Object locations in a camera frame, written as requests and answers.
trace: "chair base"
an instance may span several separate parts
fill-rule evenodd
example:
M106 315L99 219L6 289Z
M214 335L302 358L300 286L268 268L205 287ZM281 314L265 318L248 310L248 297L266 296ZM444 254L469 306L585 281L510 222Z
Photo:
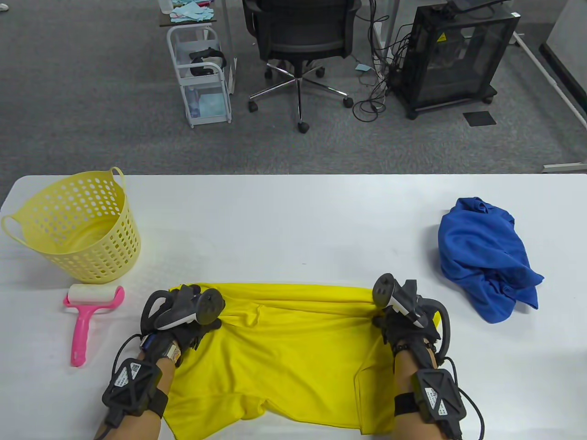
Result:
M273 64L270 64L270 63L267 63L267 67L268 67L268 70L269 69L275 70L275 71L287 76L289 79L287 81L280 83L280 84L276 84L276 85L271 86L265 90L261 90L258 93L254 93L254 94L250 95L248 105L249 105L249 111L251 113L253 111L258 110L258 106L257 106L256 102L254 101L255 99L257 99L261 96L264 96L274 90L278 90L284 86L288 86L290 84L295 84L297 95L298 95L298 130L300 133L306 133L310 129L310 126L306 122L304 122L304 120L302 118L302 82L310 83L314 86L320 87L323 90L326 90L327 92L342 96L343 97L343 104L345 105L345 107L347 109L351 108L354 105L353 99L351 97L349 97L349 95L347 95L345 92L342 92L338 89L335 89L334 87L330 87L325 84L320 84L318 82L315 82L311 79L306 78L306 76L309 75L310 73L316 73L316 76L319 78L323 77L324 76L324 67L320 67L320 66L313 67L309 71L300 75L299 77L296 77L295 75L288 72L287 70L282 69L281 67L278 67L278 66L274 66Z

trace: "blue cloth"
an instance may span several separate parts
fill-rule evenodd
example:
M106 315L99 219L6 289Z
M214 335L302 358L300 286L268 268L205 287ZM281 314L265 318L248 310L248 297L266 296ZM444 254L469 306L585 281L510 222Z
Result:
M530 269L509 212L478 197L458 199L440 222L438 249L445 277L489 323L509 318L516 301L538 308L536 286L544 277Z
M172 23L181 23L182 21L204 21L212 20L214 10L207 6L198 6L198 3L191 2L184 6L174 8L169 14Z

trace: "chair wheel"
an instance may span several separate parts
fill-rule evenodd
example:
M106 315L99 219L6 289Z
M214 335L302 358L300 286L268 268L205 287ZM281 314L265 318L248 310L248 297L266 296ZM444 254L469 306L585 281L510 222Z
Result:
M298 122L298 131L300 133L306 133L310 129L310 126L305 122Z

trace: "computer tower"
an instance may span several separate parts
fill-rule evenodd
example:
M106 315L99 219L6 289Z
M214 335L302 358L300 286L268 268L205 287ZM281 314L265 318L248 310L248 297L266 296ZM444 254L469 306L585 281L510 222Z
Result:
M408 118L470 100L490 104L497 94L490 82L519 17L502 5L466 13L446 4L419 7L403 64L388 78Z

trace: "yellow cloth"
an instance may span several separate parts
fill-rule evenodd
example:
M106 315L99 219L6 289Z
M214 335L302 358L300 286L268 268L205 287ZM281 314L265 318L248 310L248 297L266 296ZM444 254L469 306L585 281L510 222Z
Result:
M201 285L225 301L222 328L177 370L165 419L177 440L203 439L272 411L382 434L393 428L393 355L371 324L369 289Z

